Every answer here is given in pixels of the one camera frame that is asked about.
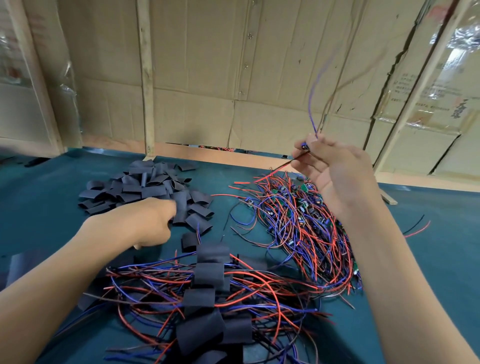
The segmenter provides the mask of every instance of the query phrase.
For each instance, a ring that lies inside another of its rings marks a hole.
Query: green tabletop
[[[72,150],[32,168],[24,168],[11,159],[0,166],[0,268],[7,269],[11,255],[33,248],[51,254],[65,244],[86,219],[78,206],[78,194],[89,180],[107,180],[122,171],[140,155],[118,153],[115,156]],[[175,161],[157,158],[158,161]],[[191,189],[208,194],[228,194],[233,181],[251,181],[264,170],[195,162],[197,170],[183,172],[192,178]],[[480,194],[382,186],[398,201],[390,210],[401,229],[410,228],[422,214],[430,227],[408,239],[408,243],[428,282],[461,333],[480,354]],[[223,241],[232,253],[264,256],[264,249],[251,246],[228,228],[223,230],[228,212],[237,201],[216,197],[211,205],[214,227],[204,235],[206,242]],[[251,210],[239,206],[235,217],[250,220]],[[180,236],[186,227],[173,227],[168,243],[147,250],[152,258],[173,256],[180,251]],[[250,239],[269,242],[261,226]],[[316,341],[322,363],[384,363],[366,295],[349,296],[355,310],[339,299],[324,301],[323,310],[333,314],[334,325],[317,327]],[[71,334],[41,357],[39,363],[104,363],[107,347],[128,347],[139,341],[125,329],[117,317],[107,314]],[[244,351],[245,362],[266,357],[262,350]]]

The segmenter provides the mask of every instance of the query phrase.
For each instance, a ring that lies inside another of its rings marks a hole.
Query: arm
[[[301,153],[301,143],[293,157]],[[310,153],[292,162],[319,188],[348,234],[388,363],[480,361],[423,276],[380,196],[368,155],[328,140],[306,139]]]
[[[90,217],[60,250],[0,292],[0,362],[33,363],[100,269],[135,244],[166,242],[175,212],[174,202],[148,198]]]

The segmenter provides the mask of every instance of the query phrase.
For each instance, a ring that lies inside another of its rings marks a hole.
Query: wooden post
[[[154,159],[155,115],[153,98],[152,40],[150,36],[150,0],[137,0],[138,35],[142,63],[144,101],[145,159]]]
[[[33,90],[35,91],[35,96],[40,106],[40,112],[42,113],[48,139],[55,149],[56,154],[60,155],[65,152],[65,149],[57,127],[50,97],[48,96],[47,84],[45,83],[45,78],[40,66],[40,60],[38,59],[33,43],[32,32],[28,23],[24,3],[22,0],[6,0],[6,4],[8,13],[12,19],[18,46],[22,51],[30,80],[32,81]]]
[[[407,99],[407,102],[405,103],[402,111],[400,112],[400,115],[395,125],[393,126],[392,132],[387,138],[387,141],[384,147],[382,148],[380,155],[377,158],[377,161],[373,167],[373,171],[375,172],[375,175],[377,175],[378,172],[381,171],[388,156],[392,152],[392,149],[400,136],[400,132],[407,124],[412,112],[415,110],[416,104],[421,96],[421,93],[427,86],[427,83],[431,75],[435,71],[437,63],[440,60],[443,52],[445,51],[445,48],[447,47],[453,32],[458,27],[458,23],[462,20],[466,11],[469,9],[470,4],[471,4],[471,0],[459,0],[454,10],[454,13],[448,20],[448,23],[446,24],[444,31],[442,32],[442,35],[437,40],[436,44],[433,46],[434,47],[433,52],[430,54],[430,57],[426,60],[423,70],[420,73],[420,76],[418,77],[416,83],[414,84],[413,89]],[[383,191],[382,191],[382,197],[388,203],[392,203],[395,201],[390,196],[385,194]]]

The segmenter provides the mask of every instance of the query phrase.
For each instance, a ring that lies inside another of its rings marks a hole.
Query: person's left hand
[[[89,217],[79,233],[115,239],[121,242],[123,249],[163,244],[170,238],[168,221],[176,213],[175,201],[150,197]]]

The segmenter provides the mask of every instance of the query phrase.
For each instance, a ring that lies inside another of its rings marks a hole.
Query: workbench
[[[24,157],[12,158],[0,165],[1,269],[8,268],[11,255],[34,248],[41,248],[48,255],[58,250],[87,218],[77,206],[78,194],[86,182],[107,180],[143,157],[132,153],[100,152],[74,149],[32,168],[17,164]],[[157,158],[158,161],[175,162],[175,159]],[[191,189],[208,194],[232,193],[228,185],[233,181],[251,181],[254,176],[265,173],[265,170],[246,167],[195,164],[198,169],[183,172],[182,177],[192,178]],[[445,310],[479,355],[480,194],[396,185],[381,187],[398,201],[397,206],[389,208],[402,230],[410,228],[422,214],[426,215],[425,222],[432,221],[427,230],[408,238],[408,243]],[[235,235],[229,228],[232,220],[223,230],[228,212],[236,203],[233,197],[215,197],[211,205],[215,212],[211,219],[214,227],[202,237],[203,241],[218,242],[224,235],[223,241],[233,254],[264,256],[263,248],[254,247]],[[252,211],[244,206],[238,206],[233,213],[243,221],[252,216]],[[181,251],[180,237],[187,230],[186,227],[173,227],[166,244],[160,248],[145,248],[151,249],[146,253],[151,254],[152,259],[173,256],[177,249]],[[259,225],[249,234],[253,241],[268,243],[269,238]],[[355,310],[340,299],[322,303],[322,310],[333,314],[331,320],[335,324],[325,322],[318,327],[316,342],[321,362],[384,363],[365,293],[357,291],[348,300]],[[102,360],[105,348],[138,343],[117,316],[108,313],[71,334],[38,363],[105,363]],[[245,362],[264,357],[263,349],[250,348],[244,353]]]

